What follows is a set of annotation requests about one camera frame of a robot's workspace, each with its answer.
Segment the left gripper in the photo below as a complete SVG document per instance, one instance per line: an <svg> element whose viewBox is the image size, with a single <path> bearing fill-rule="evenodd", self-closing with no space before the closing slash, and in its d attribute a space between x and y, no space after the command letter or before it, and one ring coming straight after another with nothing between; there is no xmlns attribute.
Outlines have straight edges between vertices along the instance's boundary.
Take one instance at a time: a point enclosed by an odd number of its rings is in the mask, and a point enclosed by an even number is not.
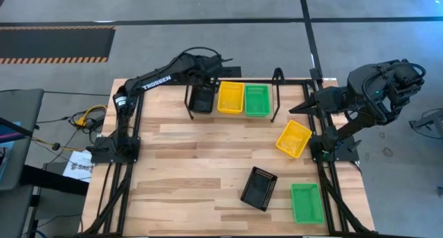
<svg viewBox="0 0 443 238"><path fill-rule="evenodd" d="M222 72L224 62L221 55L207 57L204 55L194 56L195 67L190 72L190 84L197 86L197 90L210 89L217 92L217 78Z"/></svg>

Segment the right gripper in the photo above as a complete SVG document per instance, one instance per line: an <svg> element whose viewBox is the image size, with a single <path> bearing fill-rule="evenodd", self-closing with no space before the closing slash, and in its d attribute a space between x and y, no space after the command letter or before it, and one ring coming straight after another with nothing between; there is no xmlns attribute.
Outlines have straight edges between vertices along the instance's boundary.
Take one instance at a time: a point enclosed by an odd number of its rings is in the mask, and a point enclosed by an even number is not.
<svg viewBox="0 0 443 238"><path fill-rule="evenodd" d="M297 107L289 110L290 114L315 114L315 106L322 110L341 110L346 106L345 87L329 86L317 92L310 93L309 97Z"/></svg>

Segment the black metal wooden shelf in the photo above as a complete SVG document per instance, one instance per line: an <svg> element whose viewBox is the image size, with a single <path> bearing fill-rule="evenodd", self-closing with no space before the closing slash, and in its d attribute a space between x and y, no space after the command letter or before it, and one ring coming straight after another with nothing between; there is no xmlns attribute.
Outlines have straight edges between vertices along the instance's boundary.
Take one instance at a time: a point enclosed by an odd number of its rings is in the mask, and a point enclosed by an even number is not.
<svg viewBox="0 0 443 238"><path fill-rule="evenodd" d="M265 119L273 122L280 108L279 86L284 84L281 68L271 79L241 77L217 78L217 92L197 90L188 85L184 105L191 119L236 118Z"/></svg>

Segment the grey metal stand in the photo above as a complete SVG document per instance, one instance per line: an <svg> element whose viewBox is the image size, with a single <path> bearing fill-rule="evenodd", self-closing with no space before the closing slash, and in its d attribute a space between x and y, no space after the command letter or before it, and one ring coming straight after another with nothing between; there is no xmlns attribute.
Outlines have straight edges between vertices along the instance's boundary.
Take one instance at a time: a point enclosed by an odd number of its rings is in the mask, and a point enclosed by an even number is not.
<svg viewBox="0 0 443 238"><path fill-rule="evenodd" d="M410 120L409 125L413 131L421 136L443 140L443 108L429 109L422 113L422 117L419 120ZM431 125L435 127L437 136L429 136L419 132L419 129L422 127L432 130Z"/></svg>

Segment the white printed paper sheet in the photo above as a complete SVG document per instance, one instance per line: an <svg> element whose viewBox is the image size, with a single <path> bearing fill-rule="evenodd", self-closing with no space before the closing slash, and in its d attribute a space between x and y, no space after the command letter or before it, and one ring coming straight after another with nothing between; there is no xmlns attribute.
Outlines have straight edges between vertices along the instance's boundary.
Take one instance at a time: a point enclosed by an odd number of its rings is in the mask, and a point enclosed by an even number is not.
<svg viewBox="0 0 443 238"><path fill-rule="evenodd" d="M63 176L89 183L92 177L93 164L88 151L72 152L63 171Z"/></svg>

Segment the black hazard-striped floor mat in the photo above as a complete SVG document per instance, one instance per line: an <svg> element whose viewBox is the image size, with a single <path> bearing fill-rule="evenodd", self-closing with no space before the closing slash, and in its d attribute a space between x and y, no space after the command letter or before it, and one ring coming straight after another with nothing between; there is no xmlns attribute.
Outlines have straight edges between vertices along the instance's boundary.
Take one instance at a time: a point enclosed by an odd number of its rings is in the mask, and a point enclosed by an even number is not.
<svg viewBox="0 0 443 238"><path fill-rule="evenodd" d="M115 26L0 27L0 64L104 63Z"/></svg>

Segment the black rod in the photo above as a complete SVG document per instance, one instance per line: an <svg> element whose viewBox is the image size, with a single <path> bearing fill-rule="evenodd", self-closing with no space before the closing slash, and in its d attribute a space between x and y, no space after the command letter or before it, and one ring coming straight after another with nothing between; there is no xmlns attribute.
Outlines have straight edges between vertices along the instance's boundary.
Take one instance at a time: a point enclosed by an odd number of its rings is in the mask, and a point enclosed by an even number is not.
<svg viewBox="0 0 443 238"><path fill-rule="evenodd" d="M16 131L16 132L19 132L25 136L33 137L33 131L27 130L27 129L25 129L19 125L16 125L13 122L10 122L10 121L8 121L4 118L1 118L1 117L0 117L0 125L3 125L9 129Z"/></svg>

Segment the grey side table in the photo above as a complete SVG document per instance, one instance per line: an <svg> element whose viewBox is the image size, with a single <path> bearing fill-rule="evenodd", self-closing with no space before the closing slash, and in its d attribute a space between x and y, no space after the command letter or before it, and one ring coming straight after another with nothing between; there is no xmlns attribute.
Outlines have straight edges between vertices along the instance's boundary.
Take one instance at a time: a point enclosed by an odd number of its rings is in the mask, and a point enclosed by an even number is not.
<svg viewBox="0 0 443 238"><path fill-rule="evenodd" d="M29 89L0 92L0 117L10 122L20 122L20 126L33 131L42 104L44 91ZM0 173L0 191L11 190L19 185L25 164L30 138L6 143L7 162Z"/></svg>

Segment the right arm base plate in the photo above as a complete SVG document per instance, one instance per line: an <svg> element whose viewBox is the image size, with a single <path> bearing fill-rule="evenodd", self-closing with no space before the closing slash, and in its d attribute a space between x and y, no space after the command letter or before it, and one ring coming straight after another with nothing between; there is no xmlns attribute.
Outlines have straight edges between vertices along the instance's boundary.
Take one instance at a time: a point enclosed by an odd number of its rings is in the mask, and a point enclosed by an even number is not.
<svg viewBox="0 0 443 238"><path fill-rule="evenodd" d="M338 141L331 150L326 150L320 141L320 136L312 136L309 141L309 148L314 161L356 162L359 160L357 146L360 143L360 140L355 141L354 137L350 136L345 140Z"/></svg>

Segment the black aluminium table frame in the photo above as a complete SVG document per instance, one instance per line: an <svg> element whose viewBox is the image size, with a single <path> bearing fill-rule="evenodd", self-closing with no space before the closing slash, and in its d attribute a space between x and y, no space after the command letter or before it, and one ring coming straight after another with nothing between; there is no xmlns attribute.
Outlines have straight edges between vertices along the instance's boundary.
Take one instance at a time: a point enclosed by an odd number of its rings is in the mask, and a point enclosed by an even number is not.
<svg viewBox="0 0 443 238"><path fill-rule="evenodd" d="M329 201L323 224L297 224L290 188L317 183L319 166L309 150L289 158L275 142L290 120L314 131L310 116L291 115L313 87L290 78L279 86L280 109L265 119L191 119L183 86L148 91L132 120L141 139L133 165L98 165L83 210L84 229L75 238L252 237L328 235L352 226ZM249 174L258 167L278 177L266 212L240 200Z"/></svg>

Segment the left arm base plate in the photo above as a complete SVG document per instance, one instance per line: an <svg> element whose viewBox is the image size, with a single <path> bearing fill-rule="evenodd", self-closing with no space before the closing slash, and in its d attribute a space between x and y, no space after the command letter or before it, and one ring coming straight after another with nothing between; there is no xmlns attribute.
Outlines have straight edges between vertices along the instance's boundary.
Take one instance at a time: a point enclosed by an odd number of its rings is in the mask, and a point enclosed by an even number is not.
<svg viewBox="0 0 443 238"><path fill-rule="evenodd" d="M141 140L139 137L126 137L118 140L112 137L99 137L93 146L87 147L92 163L135 163L138 160Z"/></svg>

